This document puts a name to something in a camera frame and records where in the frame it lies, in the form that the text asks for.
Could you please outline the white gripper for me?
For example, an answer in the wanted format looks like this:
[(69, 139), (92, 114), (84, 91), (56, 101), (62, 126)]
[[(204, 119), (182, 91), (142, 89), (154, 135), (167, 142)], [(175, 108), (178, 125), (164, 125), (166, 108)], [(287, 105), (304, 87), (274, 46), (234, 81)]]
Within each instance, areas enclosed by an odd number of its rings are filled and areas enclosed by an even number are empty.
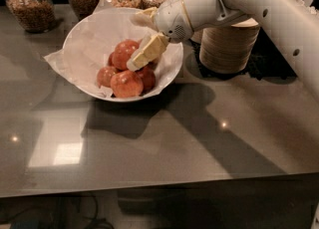
[(127, 68), (134, 72), (159, 58), (165, 52), (168, 41), (179, 43), (193, 35), (183, 0), (166, 0), (158, 8), (139, 11), (131, 17), (131, 22), (136, 26), (160, 31), (146, 34), (128, 59)]

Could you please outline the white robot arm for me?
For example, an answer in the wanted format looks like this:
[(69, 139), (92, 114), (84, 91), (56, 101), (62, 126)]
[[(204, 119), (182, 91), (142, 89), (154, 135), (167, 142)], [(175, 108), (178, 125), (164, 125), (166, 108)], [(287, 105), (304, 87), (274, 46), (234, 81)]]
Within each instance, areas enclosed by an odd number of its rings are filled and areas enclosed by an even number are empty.
[(206, 27), (230, 26), (250, 18), (319, 98), (319, 19), (295, 0), (167, 0), (159, 8), (136, 13), (131, 21), (179, 43)]

